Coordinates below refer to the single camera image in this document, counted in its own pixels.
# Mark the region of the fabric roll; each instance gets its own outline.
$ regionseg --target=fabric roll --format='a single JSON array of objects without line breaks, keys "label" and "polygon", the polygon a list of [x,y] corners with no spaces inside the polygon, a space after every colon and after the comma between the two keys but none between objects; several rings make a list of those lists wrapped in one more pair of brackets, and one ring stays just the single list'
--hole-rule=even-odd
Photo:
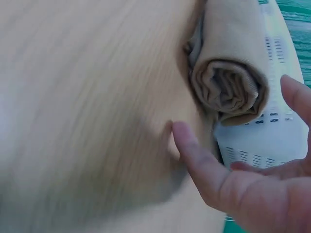
[{"label": "fabric roll", "polygon": [[185,45],[190,84],[225,126],[258,118],[269,97],[269,59],[256,0],[208,0]]}]

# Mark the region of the beige fabric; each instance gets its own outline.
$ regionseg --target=beige fabric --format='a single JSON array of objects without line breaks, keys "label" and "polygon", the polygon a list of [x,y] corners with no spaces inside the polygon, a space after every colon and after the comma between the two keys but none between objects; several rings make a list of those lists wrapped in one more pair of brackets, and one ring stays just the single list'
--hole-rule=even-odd
[{"label": "beige fabric", "polygon": [[221,233],[170,120],[214,153],[181,49],[198,0],[0,7],[0,233]]},{"label": "beige fabric", "polygon": [[264,37],[257,0],[208,0],[187,42],[191,85],[223,125],[248,123],[267,103]]}]

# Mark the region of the white perforated surface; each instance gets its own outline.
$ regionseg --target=white perforated surface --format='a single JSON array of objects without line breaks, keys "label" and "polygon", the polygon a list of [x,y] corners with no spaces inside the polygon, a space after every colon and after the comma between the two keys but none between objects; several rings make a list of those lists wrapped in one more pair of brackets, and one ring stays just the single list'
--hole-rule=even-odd
[{"label": "white perforated surface", "polygon": [[270,61],[271,95],[261,117],[247,125],[218,125],[215,137],[226,167],[235,161],[267,168],[307,153],[308,127],[283,100],[280,77],[288,74],[303,82],[299,61],[283,16],[274,0],[260,6]]}]

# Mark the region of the rolled fabric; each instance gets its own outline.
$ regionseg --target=rolled fabric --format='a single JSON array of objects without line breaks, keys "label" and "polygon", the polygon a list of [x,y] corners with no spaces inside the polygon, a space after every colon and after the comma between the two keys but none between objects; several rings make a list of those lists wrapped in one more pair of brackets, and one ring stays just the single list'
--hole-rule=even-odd
[{"label": "rolled fabric", "polygon": [[262,114],[269,59],[257,0],[208,0],[185,50],[194,92],[223,125]]}]

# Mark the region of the hand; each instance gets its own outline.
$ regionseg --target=hand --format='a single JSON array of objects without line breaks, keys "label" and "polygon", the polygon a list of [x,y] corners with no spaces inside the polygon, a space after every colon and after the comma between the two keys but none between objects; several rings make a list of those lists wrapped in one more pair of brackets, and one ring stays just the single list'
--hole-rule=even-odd
[{"label": "hand", "polygon": [[[311,89],[288,76],[281,78],[286,103],[311,126]],[[231,215],[252,233],[311,232],[311,133],[305,159],[259,169],[234,163],[230,172],[199,145],[184,122],[173,135],[189,174],[205,203]]]}]

